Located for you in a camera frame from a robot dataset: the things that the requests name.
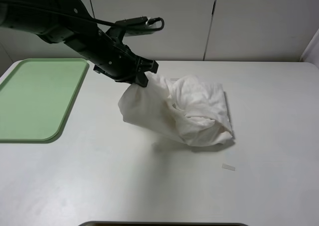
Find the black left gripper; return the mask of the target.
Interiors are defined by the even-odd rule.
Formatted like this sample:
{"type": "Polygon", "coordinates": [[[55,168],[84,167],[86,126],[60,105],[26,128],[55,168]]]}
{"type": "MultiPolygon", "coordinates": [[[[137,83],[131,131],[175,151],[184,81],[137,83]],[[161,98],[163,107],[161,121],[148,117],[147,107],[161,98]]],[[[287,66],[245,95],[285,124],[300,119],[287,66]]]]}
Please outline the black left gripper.
{"type": "Polygon", "coordinates": [[[146,88],[145,72],[157,73],[155,60],[138,58],[123,44],[124,30],[99,28],[73,30],[72,49],[95,64],[97,71],[118,82],[128,82],[146,88]]]}

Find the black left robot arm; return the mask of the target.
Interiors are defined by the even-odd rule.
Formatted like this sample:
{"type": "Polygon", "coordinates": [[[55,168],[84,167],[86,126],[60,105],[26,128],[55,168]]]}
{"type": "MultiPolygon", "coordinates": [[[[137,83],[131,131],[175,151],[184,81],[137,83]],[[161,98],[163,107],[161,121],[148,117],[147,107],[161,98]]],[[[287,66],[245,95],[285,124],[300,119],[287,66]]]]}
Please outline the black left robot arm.
{"type": "Polygon", "coordinates": [[[125,36],[161,31],[161,17],[108,22],[90,16],[81,0],[0,0],[1,27],[37,35],[49,44],[63,43],[94,64],[95,72],[116,82],[146,87],[147,72],[158,63],[134,54],[125,36]]]}

